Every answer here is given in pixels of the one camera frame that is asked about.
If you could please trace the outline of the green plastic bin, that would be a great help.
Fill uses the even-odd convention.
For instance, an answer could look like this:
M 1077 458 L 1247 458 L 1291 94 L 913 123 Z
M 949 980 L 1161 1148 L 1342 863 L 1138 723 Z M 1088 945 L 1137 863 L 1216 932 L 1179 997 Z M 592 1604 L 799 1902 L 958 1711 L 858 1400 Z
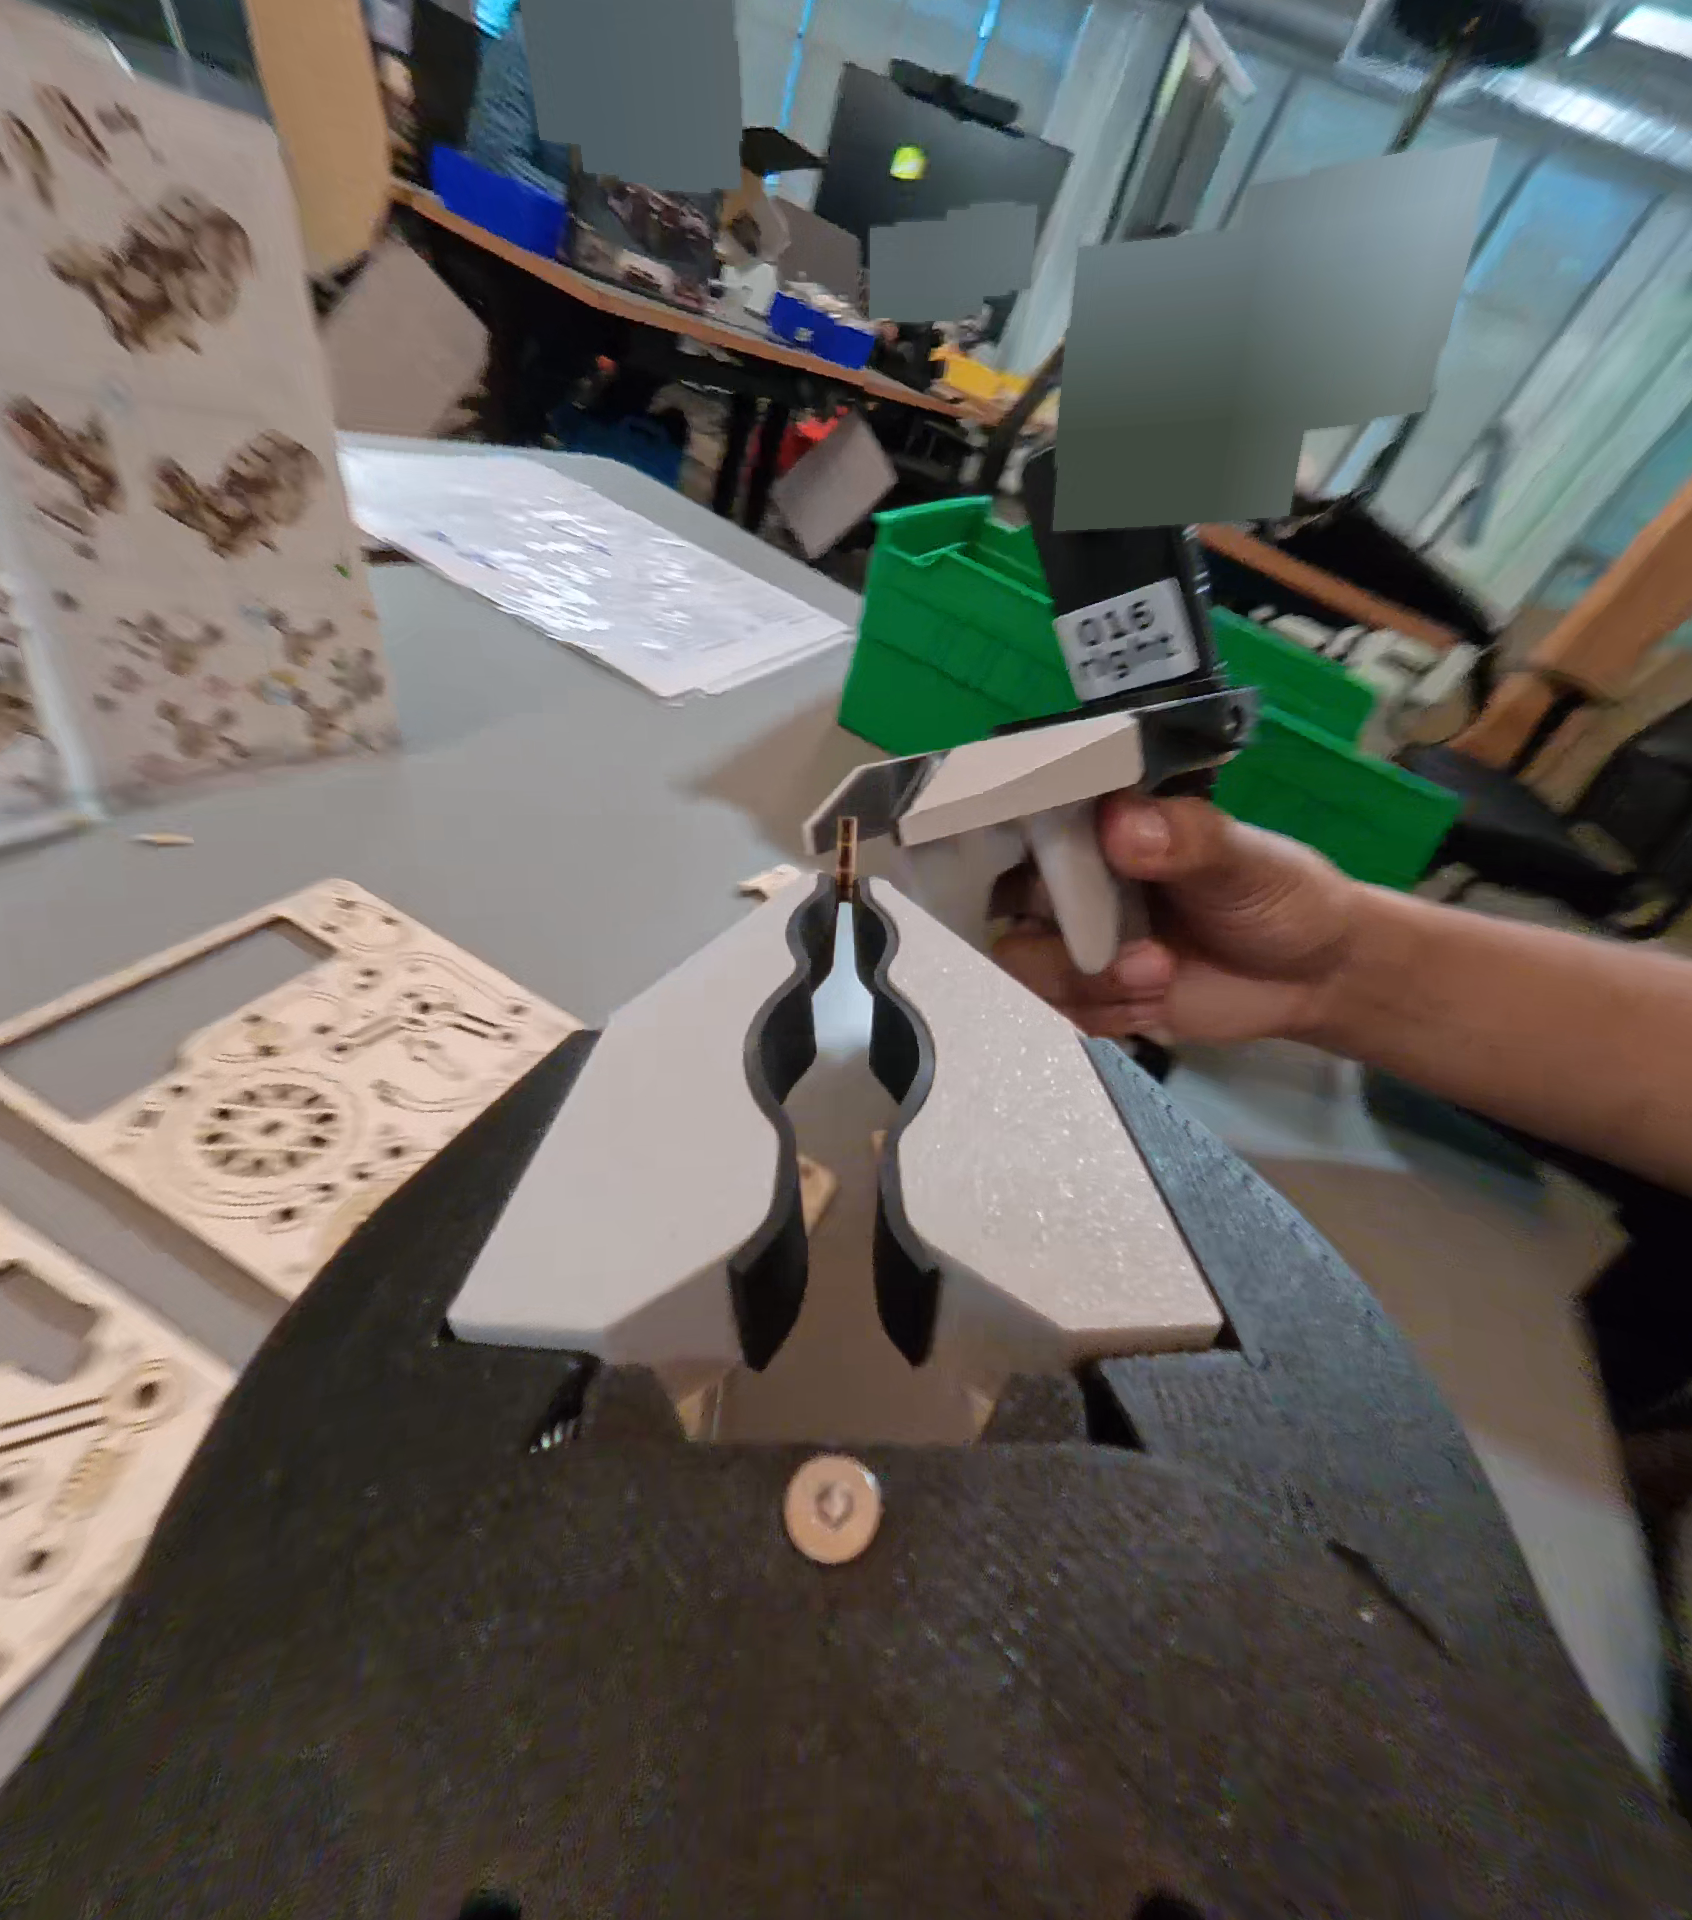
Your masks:
M 1412 890 L 1459 824 L 1445 787 L 1362 754 L 1376 693 L 1347 667 L 1231 611 L 1209 627 L 1225 672 L 1264 698 L 1216 804 L 1308 844 L 1342 873 Z M 1025 527 L 952 495 L 877 514 L 841 727 L 889 758 L 952 749 L 1078 708 Z

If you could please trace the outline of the person's right forearm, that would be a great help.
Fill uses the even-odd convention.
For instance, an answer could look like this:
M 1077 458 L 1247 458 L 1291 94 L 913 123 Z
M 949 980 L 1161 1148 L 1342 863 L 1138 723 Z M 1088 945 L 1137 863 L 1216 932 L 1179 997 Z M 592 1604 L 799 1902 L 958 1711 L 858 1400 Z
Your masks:
M 1692 958 L 1362 890 L 1291 1041 L 1692 1197 Z

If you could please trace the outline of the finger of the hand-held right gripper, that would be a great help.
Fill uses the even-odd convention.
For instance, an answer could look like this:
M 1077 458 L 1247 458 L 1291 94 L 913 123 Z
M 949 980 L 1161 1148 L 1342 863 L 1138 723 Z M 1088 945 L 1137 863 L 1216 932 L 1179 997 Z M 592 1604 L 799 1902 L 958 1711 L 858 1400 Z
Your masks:
M 1107 714 L 955 745 L 898 805 L 898 845 L 930 845 L 1099 799 L 1144 780 L 1138 714 Z
M 808 858 L 832 853 L 844 824 L 855 824 L 855 841 L 895 837 L 898 819 L 943 761 L 945 754 L 913 754 L 849 769 L 805 818 L 804 851 Z

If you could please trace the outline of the background black monitor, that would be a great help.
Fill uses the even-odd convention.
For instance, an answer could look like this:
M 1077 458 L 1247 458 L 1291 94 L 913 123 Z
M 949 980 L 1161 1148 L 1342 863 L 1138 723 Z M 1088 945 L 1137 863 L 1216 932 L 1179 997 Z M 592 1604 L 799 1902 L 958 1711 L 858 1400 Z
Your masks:
M 864 245 L 877 321 L 949 321 L 1028 289 L 1073 155 L 1014 113 L 945 72 L 844 64 L 814 209 Z

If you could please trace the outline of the grey desk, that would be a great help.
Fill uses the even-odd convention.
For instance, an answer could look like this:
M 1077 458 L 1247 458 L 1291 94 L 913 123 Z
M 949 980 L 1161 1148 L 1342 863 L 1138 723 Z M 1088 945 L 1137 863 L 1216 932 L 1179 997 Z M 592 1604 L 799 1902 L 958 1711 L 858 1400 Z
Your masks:
M 0 853 L 0 1021 L 342 877 L 596 1024 L 742 917 L 871 749 L 832 727 L 844 651 L 658 703 L 414 563 L 373 567 L 404 749 L 199 783 Z M 188 851 L 136 845 L 181 829 Z M 1482 1455 L 1588 1694 L 1653 1777 L 1664 1654 L 1576 1295 L 1620 1235 L 1562 1178 L 1370 1118 L 1351 1062 L 1193 1049 L 1171 1100 L 1319 1227 Z M 231 1367 L 282 1304 L 0 1105 L 0 1207 Z

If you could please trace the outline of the folded instruction booklet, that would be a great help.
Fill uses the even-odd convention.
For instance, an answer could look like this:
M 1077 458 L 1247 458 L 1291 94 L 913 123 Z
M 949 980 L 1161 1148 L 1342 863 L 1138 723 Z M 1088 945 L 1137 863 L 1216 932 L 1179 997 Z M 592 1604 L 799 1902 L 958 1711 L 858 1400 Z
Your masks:
M 396 739 L 273 130 L 0 2 L 0 845 Z

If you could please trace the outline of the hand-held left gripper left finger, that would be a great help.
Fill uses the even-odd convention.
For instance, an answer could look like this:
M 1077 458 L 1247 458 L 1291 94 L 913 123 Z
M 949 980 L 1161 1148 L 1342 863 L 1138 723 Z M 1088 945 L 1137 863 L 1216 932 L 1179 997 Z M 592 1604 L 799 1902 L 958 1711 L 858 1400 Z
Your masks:
M 835 914 L 832 877 L 786 883 L 606 1021 L 449 1308 L 460 1342 L 765 1369 L 808 1284 L 786 1093 Z

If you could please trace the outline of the black office chair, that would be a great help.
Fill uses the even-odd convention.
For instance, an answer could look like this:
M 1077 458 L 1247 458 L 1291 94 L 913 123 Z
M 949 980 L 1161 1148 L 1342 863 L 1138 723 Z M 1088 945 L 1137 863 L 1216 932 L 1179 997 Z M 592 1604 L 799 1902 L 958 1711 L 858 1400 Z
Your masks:
M 1692 905 L 1692 701 L 1620 743 L 1572 804 L 1542 799 L 1522 769 L 1451 743 L 1412 743 L 1399 768 L 1456 793 L 1432 869 L 1461 868 L 1451 900 L 1489 883 L 1553 900 L 1621 938 L 1653 941 Z

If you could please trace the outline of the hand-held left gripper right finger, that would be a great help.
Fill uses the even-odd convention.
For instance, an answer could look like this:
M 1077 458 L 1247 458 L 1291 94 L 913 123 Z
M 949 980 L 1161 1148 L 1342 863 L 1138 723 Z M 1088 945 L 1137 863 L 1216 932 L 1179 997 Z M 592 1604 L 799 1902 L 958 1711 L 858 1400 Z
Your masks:
M 895 1103 L 874 1275 L 906 1364 L 1216 1345 L 1224 1308 L 1081 1033 L 887 881 L 855 885 L 853 958 Z

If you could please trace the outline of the background wooden table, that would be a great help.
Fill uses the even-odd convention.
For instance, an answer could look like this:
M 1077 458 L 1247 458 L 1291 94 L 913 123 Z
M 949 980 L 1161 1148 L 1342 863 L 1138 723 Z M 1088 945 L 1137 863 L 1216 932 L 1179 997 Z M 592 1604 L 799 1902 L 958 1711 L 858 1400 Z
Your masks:
M 763 332 L 760 327 L 730 323 L 730 321 L 720 321 L 714 312 L 695 312 L 695 311 L 687 311 L 687 308 L 675 308 L 667 301 L 648 301 L 648 298 L 634 292 L 619 284 L 579 274 L 563 260 L 526 253 L 526 250 L 514 245 L 511 239 L 462 219 L 433 190 L 415 187 L 411 179 L 392 179 L 389 201 L 400 203 L 404 209 L 414 209 L 433 229 L 453 233 L 455 239 L 469 242 L 472 250 L 505 262 L 514 274 L 529 278 L 532 284 L 547 285 L 551 292 L 560 292 L 566 303 L 575 303 L 596 317 L 636 323 L 636 327 L 647 327 L 652 332 L 667 332 L 674 340 L 688 340 L 688 343 L 707 347 L 707 350 L 722 350 L 732 359 L 742 359 L 753 368 L 776 368 L 776 370 L 786 370 L 788 375 L 799 375 L 805 382 L 844 385 L 844 391 L 864 393 L 871 400 L 887 400 L 887 403 L 898 403 L 906 410 L 919 410 L 926 417 L 945 417 L 945 420 L 964 420 L 964 424 L 978 424 L 978 425 L 1002 424 L 1002 417 L 1006 417 L 1006 410 L 999 403 L 975 400 L 965 393 L 943 393 L 943 391 L 924 393 L 924 391 L 913 391 L 913 385 L 906 385 L 894 375 L 882 375 L 877 370 L 865 370 L 865 368 L 849 370 L 849 368 L 829 363 L 808 350 L 783 343 L 773 332 Z

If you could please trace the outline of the person's right hand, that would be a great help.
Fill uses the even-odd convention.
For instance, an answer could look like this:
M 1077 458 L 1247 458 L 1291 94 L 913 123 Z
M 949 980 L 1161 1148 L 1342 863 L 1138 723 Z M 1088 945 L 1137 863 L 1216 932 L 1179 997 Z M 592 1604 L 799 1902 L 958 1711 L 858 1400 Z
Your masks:
M 993 960 L 1095 1041 L 1304 1041 L 1385 895 L 1316 851 L 1206 799 L 1115 793 L 1099 851 L 1138 894 L 1137 930 L 1086 972 L 1033 863 L 993 883 Z

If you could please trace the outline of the wooden puzzle sheet rectangular window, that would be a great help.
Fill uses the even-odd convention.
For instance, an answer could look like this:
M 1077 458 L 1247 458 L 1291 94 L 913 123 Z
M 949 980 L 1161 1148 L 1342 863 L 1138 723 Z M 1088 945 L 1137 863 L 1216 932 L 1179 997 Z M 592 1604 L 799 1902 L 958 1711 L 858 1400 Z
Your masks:
M 2 1055 L 255 932 L 297 972 L 188 1033 L 93 1118 Z M 579 1024 L 350 881 L 319 881 L 0 1021 L 0 1105 L 297 1300 L 388 1197 Z

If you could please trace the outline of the wooden rail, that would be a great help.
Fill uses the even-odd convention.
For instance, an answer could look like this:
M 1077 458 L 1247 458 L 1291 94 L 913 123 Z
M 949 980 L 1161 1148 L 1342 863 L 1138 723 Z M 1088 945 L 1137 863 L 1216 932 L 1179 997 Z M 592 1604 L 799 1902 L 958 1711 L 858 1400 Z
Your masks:
M 1491 769 L 1524 764 L 1576 708 L 1627 693 L 1653 645 L 1690 617 L 1692 475 L 1491 691 L 1451 749 Z

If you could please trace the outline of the printed paper sheets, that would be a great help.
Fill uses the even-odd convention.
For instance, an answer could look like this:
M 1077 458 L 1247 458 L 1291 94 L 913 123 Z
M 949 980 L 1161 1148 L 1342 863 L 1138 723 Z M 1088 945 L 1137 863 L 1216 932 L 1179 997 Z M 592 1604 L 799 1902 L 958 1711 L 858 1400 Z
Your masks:
M 353 527 L 648 698 L 846 645 L 853 622 L 516 449 L 339 438 Z

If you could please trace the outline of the small blue bin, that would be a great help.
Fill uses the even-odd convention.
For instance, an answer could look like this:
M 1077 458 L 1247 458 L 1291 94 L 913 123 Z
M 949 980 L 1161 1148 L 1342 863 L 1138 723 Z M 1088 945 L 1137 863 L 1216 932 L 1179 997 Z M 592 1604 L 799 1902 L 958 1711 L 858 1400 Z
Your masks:
M 835 311 L 835 301 L 808 301 L 793 289 L 776 289 L 765 311 L 773 340 L 827 359 L 841 370 L 865 370 L 877 350 L 877 323 L 855 311 Z

